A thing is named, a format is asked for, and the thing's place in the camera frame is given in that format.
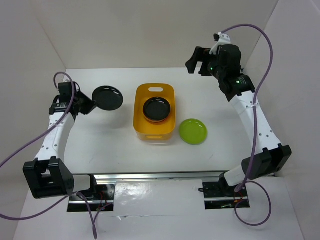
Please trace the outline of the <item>black plate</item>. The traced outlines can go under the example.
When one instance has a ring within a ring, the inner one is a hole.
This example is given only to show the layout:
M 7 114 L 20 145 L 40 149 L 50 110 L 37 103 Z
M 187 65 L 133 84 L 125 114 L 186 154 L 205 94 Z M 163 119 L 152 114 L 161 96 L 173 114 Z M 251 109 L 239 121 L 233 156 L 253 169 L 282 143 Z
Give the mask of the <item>black plate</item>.
M 146 119 L 164 120 L 171 113 L 171 105 L 165 98 L 151 97 L 144 103 L 142 112 Z
M 93 91 L 92 100 L 101 110 L 115 111 L 122 106 L 124 97 L 115 87 L 100 86 Z

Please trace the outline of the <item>green plate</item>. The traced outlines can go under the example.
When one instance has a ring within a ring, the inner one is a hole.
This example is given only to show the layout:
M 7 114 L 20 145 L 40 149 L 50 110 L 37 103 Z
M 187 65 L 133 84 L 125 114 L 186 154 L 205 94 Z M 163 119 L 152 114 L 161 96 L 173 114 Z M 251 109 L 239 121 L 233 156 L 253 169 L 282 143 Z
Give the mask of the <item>green plate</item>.
M 179 125 L 179 136 L 187 144 L 199 145 L 202 144 L 207 136 L 208 130 L 206 125 L 195 118 L 184 120 Z

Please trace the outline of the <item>orange plate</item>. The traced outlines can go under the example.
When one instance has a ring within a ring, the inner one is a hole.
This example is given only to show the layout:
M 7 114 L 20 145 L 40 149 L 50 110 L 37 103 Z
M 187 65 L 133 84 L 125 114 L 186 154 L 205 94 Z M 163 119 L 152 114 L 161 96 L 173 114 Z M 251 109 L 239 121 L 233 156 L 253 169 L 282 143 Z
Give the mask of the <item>orange plate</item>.
M 147 121 L 152 124 L 163 124 L 166 121 L 166 119 L 162 119 L 162 120 L 147 119 Z

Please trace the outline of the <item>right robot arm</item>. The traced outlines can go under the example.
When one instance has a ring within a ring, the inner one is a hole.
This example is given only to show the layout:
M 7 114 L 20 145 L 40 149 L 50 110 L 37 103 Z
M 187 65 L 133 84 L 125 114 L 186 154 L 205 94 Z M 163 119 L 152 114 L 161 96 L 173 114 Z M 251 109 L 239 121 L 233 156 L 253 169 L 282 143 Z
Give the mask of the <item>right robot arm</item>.
M 189 74 L 194 74 L 201 63 L 199 74 L 215 77 L 227 101 L 234 107 L 250 138 L 253 157 L 243 159 L 236 168 L 219 177 L 218 190 L 230 196 L 244 181 L 255 180 L 277 173 L 292 155 L 289 145 L 283 145 L 270 127 L 258 99 L 257 90 L 241 68 L 242 53 L 233 44 L 220 45 L 216 53 L 209 48 L 197 46 L 192 57 L 185 63 Z

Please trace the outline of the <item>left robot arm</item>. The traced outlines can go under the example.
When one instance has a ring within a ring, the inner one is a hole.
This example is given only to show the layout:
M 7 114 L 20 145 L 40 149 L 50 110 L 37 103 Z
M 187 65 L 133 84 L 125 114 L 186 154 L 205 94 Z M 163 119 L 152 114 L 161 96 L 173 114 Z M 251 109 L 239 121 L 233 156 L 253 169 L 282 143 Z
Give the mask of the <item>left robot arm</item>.
M 76 87 L 75 82 L 58 85 L 59 95 L 49 109 L 49 133 L 34 160 L 24 163 L 23 173 L 36 199 L 67 196 L 74 191 L 74 176 L 63 160 L 67 141 L 76 117 L 88 115 L 97 107 Z

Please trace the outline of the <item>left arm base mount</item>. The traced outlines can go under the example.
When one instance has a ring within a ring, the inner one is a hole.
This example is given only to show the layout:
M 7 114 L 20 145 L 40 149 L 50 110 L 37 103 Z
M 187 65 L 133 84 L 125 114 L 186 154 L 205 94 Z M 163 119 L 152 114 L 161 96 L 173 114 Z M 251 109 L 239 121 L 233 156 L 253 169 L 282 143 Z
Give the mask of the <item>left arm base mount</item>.
M 114 197 L 115 184 L 105 183 L 98 184 L 94 175 L 89 175 L 89 187 L 85 187 L 80 192 L 88 201 L 89 209 L 93 213 L 97 212 L 113 212 L 114 211 Z M 68 213 L 85 213 L 88 212 L 88 207 L 85 200 L 78 195 L 73 195 L 69 198 L 67 212 Z

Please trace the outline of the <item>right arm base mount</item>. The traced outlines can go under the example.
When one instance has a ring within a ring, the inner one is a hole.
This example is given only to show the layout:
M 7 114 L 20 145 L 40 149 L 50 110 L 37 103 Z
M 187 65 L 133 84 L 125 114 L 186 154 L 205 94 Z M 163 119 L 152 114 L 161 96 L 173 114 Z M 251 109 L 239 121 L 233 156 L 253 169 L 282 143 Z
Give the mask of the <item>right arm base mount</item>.
M 248 192 L 245 187 L 235 192 L 235 186 L 228 186 L 225 180 L 204 181 L 198 189 L 204 197 L 205 210 L 224 210 L 250 208 Z

